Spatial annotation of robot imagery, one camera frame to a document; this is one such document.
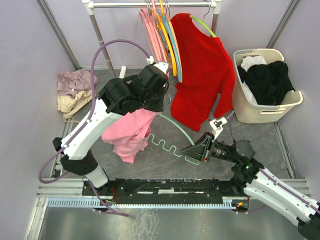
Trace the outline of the teal wavy hanger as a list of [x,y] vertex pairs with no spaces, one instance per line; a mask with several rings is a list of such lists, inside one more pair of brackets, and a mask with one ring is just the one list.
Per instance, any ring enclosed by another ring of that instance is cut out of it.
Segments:
[[[192,140],[190,135],[173,119],[163,115],[162,113],[158,113],[158,116],[162,117],[163,119],[167,120],[170,122],[172,125],[174,125],[186,138],[187,140],[191,143],[192,146],[195,145],[195,142]],[[177,158],[184,158],[184,160],[188,163],[191,163],[193,165],[199,166],[200,163],[193,161],[189,159],[186,155],[182,155],[178,153],[178,148],[175,145],[171,145],[169,148],[166,148],[166,141],[164,139],[160,139],[158,142],[155,141],[155,135],[153,133],[149,133],[145,138],[145,140],[150,141],[154,146],[161,147],[162,150],[164,150],[167,153],[173,154]]]

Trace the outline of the pink t shirt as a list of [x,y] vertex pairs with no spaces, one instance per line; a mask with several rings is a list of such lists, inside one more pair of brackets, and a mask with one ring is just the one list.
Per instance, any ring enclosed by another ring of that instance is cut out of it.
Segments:
[[113,145],[113,152],[124,163],[133,164],[137,153],[148,146],[146,138],[151,133],[150,125],[156,115],[156,112],[143,108],[127,113],[105,130],[101,139]]

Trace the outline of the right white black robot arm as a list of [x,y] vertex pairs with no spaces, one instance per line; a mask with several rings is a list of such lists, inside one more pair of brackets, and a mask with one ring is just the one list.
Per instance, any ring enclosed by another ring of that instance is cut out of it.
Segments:
[[216,158],[233,163],[234,180],[229,183],[231,193],[236,196],[245,193],[260,200],[286,217],[305,239],[320,238],[319,201],[287,185],[255,160],[255,151],[248,140],[227,145],[216,140],[212,133],[205,132],[194,145],[180,152],[200,162]]

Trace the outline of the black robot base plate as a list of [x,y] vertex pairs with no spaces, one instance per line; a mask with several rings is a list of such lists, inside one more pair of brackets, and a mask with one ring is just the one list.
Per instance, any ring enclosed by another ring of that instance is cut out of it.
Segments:
[[111,197],[116,204],[206,204],[223,198],[249,199],[244,184],[234,178],[218,179],[124,179],[110,180],[93,189],[83,182],[82,195]]

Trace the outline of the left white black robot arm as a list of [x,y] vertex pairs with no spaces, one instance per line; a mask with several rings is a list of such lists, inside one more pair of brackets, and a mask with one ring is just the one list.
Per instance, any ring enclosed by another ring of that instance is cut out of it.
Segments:
[[71,134],[53,140],[57,153],[64,155],[63,169],[86,176],[99,195],[106,195],[111,183],[90,148],[104,131],[128,113],[139,109],[161,112],[169,87],[168,71],[167,62],[157,62],[145,66],[138,75],[109,80],[92,102],[90,112]]

